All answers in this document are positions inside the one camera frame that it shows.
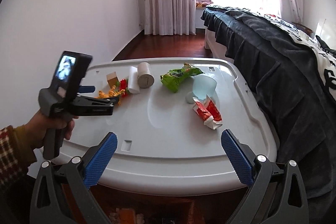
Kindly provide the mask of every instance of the wooden floor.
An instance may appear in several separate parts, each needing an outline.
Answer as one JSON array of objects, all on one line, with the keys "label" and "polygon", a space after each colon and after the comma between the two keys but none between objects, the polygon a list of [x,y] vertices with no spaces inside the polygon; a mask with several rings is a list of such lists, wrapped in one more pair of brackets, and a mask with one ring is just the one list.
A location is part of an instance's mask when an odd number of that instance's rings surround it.
[{"label": "wooden floor", "polygon": [[[138,59],[155,57],[201,57],[212,58],[210,50],[204,48],[204,33],[197,35],[144,35],[139,34],[114,59]],[[64,186],[71,210],[78,223],[85,223],[67,185]],[[220,194],[204,195],[199,197],[154,197],[140,194],[126,193],[102,185],[91,187],[91,192],[103,211],[109,215],[116,208],[134,208],[136,213],[149,216],[164,212],[164,215],[175,214],[180,208],[169,209],[169,204],[183,204],[192,202],[199,209],[206,224],[224,224],[234,212],[236,206],[243,198],[246,188]],[[204,223],[198,217],[195,223]]]},{"label": "wooden floor", "polygon": [[212,58],[211,50],[204,48],[204,33],[196,35],[144,35],[139,34],[114,59],[155,57]]}]

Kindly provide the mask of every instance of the silver screw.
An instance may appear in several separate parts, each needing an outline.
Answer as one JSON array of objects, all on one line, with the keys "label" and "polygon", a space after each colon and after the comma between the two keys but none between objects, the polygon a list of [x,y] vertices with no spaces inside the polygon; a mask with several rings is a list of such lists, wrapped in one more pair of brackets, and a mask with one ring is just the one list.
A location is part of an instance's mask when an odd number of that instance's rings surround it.
[{"label": "silver screw", "polygon": [[73,163],[73,164],[77,164],[77,163],[79,163],[81,161],[81,158],[80,157],[74,157],[74,158],[72,158],[72,160],[71,160],[71,162]]},{"label": "silver screw", "polygon": [[296,162],[295,162],[294,160],[290,160],[290,161],[289,161],[289,164],[290,164],[291,166],[293,166],[293,167],[296,166]]},{"label": "silver screw", "polygon": [[42,168],[47,168],[49,166],[49,162],[48,161],[44,161],[42,164],[41,164]]},{"label": "silver screw", "polygon": [[265,157],[264,155],[259,155],[259,156],[257,157],[257,159],[258,159],[259,161],[261,161],[261,162],[265,162],[265,161],[266,161],[266,157]]}]

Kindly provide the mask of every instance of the person's arm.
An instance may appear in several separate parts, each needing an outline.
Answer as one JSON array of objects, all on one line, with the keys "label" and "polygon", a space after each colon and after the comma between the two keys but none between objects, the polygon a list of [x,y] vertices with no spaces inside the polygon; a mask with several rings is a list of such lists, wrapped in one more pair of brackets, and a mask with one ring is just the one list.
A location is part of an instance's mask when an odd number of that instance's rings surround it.
[{"label": "person's arm", "polygon": [[[36,162],[33,150],[42,147],[47,128],[61,129],[66,126],[65,121],[45,117],[39,111],[25,125],[17,128],[9,126],[1,130],[0,192],[27,174],[29,165]],[[67,140],[70,139],[74,126],[73,121],[68,123]]]}]

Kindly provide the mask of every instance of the blue textured pad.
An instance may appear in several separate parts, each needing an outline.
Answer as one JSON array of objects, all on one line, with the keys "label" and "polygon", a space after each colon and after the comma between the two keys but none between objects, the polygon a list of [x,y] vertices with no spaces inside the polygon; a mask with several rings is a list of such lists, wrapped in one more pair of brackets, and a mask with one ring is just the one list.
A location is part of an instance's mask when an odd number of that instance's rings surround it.
[{"label": "blue textured pad", "polygon": [[251,186],[254,181],[252,166],[227,130],[224,130],[222,133],[221,143],[240,182],[247,186]]},{"label": "blue textured pad", "polygon": [[101,175],[117,149],[117,144],[117,136],[112,133],[88,163],[85,168],[83,180],[87,189],[93,185],[97,185]]}]

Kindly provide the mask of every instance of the translucent plastic cup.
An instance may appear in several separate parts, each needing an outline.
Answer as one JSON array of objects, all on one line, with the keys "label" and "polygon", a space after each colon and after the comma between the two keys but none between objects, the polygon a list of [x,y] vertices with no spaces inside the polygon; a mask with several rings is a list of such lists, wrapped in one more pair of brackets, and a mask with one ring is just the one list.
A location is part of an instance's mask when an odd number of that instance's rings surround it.
[{"label": "translucent plastic cup", "polygon": [[216,86],[215,79],[205,75],[197,75],[194,77],[193,93],[199,100],[204,100],[207,95],[213,96]]}]

